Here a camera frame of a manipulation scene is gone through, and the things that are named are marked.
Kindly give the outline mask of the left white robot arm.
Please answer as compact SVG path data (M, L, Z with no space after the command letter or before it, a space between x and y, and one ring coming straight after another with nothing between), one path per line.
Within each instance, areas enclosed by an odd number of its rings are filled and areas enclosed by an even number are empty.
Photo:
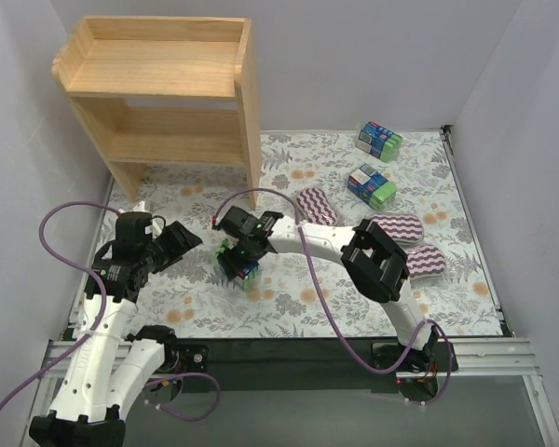
M177 357L166 326L140 330L127 358L116 351L140 290L152 274L178 263L201 238L174 221L153 233L145 211L121 213L115 237L95 253L82 305L81 346L70 358L61 388L47 414L33 418L30 437L40 446L120 446L125 419L151 374L172 369Z

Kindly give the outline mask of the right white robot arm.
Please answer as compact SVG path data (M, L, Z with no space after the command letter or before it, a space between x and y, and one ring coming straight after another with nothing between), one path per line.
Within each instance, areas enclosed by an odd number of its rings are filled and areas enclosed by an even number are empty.
M364 219L356 226L326 226L275 211L257 218L233 206L223 218L215 217L212 227L236 240L216 256L227 278L237 278L269 253L303 254L314 287L319 289L312 260L335 263L346 269L364 298L382 306L396 331L398 344L383 352L397 359L385 373L399 367L418 373L434 361L439 335L413 296L407 255L377 223Z

